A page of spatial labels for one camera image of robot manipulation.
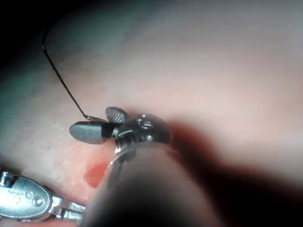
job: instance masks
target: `metal screw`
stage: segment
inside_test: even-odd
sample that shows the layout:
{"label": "metal screw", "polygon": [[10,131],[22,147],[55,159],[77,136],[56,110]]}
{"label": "metal screw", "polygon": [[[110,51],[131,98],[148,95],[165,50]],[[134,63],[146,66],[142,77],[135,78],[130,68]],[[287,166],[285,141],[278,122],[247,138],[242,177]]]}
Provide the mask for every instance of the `metal screw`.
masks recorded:
{"label": "metal screw", "polygon": [[33,198],[33,205],[35,207],[40,207],[43,204],[43,198],[41,196],[36,196]]}

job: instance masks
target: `skin surface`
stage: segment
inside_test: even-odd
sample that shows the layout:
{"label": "skin surface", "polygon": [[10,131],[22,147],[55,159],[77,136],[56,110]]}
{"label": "skin surface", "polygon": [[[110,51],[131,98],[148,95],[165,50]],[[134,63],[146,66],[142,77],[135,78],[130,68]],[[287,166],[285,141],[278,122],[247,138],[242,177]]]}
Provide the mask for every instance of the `skin surface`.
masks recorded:
{"label": "skin surface", "polygon": [[[86,114],[105,118],[108,106],[155,114],[173,129],[174,147],[196,157],[185,165],[210,171],[214,188],[231,184],[212,177],[239,175],[288,198],[303,191],[302,17],[302,5],[290,2],[94,5],[58,21],[46,45]],[[0,166],[86,202],[114,144],[69,135],[84,119],[40,40],[0,72]]]}

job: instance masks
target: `silver metal instrument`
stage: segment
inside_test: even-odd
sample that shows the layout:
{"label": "silver metal instrument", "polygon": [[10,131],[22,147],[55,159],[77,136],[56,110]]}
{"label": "silver metal instrument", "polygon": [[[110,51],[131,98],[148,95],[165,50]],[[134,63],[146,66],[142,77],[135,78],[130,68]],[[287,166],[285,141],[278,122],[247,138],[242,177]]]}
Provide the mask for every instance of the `silver metal instrument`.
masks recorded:
{"label": "silver metal instrument", "polygon": [[25,176],[0,172],[0,217],[20,222],[81,221],[86,206]]}

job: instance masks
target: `dark background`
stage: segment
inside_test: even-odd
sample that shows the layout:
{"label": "dark background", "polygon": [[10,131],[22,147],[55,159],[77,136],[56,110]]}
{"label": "dark background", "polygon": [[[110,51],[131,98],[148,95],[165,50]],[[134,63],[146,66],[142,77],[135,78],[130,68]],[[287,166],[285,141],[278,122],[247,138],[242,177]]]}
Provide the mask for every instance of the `dark background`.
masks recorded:
{"label": "dark background", "polygon": [[0,69],[12,63],[37,32],[48,24],[83,6],[99,2],[113,4],[118,1],[110,0],[52,0],[52,1],[3,1],[0,7]]}

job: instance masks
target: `red bleeding area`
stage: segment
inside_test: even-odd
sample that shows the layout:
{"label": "red bleeding area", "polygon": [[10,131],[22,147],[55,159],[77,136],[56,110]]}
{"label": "red bleeding area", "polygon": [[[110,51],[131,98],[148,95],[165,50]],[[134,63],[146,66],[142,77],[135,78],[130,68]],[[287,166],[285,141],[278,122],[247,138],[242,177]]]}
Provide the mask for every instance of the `red bleeding area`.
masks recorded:
{"label": "red bleeding area", "polygon": [[99,163],[93,166],[89,171],[85,173],[83,177],[86,183],[96,188],[98,184],[101,182],[107,166],[108,163]]}

